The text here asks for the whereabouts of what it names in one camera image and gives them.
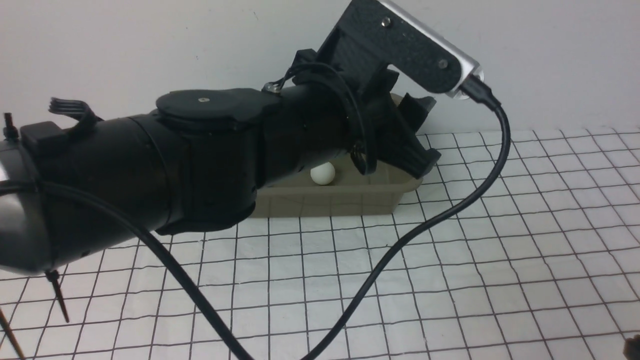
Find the bolt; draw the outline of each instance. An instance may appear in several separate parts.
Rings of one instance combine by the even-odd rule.
[[[381,25],[382,25],[383,28],[390,28],[392,24],[393,24],[393,22],[391,21],[390,18],[385,17],[384,19],[382,19]]]
[[[13,126],[13,117],[11,113],[4,113],[4,125],[6,127]]]

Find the robotic arm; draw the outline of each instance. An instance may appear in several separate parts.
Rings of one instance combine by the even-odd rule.
[[[41,122],[18,132],[6,115],[0,268],[45,272],[54,282],[56,268],[133,232],[171,266],[236,356],[251,359],[149,231],[232,227],[251,215],[260,188],[344,154],[363,175],[373,173],[377,161],[416,178],[427,174],[440,154],[424,149],[415,132],[435,100],[406,95],[396,106],[390,91],[399,74],[387,69],[391,64],[429,92],[487,105],[500,118],[503,149],[469,198],[389,250],[363,285],[364,297],[402,246],[482,196],[509,151],[506,116],[482,82],[479,64],[389,0],[352,0],[321,48],[298,51],[285,76],[262,91],[176,91],[160,97],[149,114],[107,121],[84,102],[53,99],[50,112],[78,121],[71,129]],[[285,88],[289,79],[295,86]],[[359,296],[305,359],[326,348]]]

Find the white ball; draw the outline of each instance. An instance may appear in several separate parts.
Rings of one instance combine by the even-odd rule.
[[[311,169],[311,180],[318,185],[329,185],[335,177],[335,168],[331,163],[324,163]]]

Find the plastic tray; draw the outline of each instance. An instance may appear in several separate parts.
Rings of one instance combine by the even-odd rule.
[[[252,217],[328,217],[391,214],[407,192],[422,184],[406,172],[382,162],[362,176],[349,156],[331,161],[335,179],[326,186],[311,180],[308,170],[258,191]]]

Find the grid paper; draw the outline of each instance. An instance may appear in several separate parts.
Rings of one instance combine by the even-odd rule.
[[[256,359],[304,356],[385,251],[486,177],[499,133],[421,136],[443,154],[394,215],[249,219],[162,237]],[[414,239],[320,359],[623,359],[640,332],[640,129],[521,131],[476,204]],[[135,239],[50,284],[0,273],[29,358],[235,357]],[[2,338],[0,359],[15,354]]]

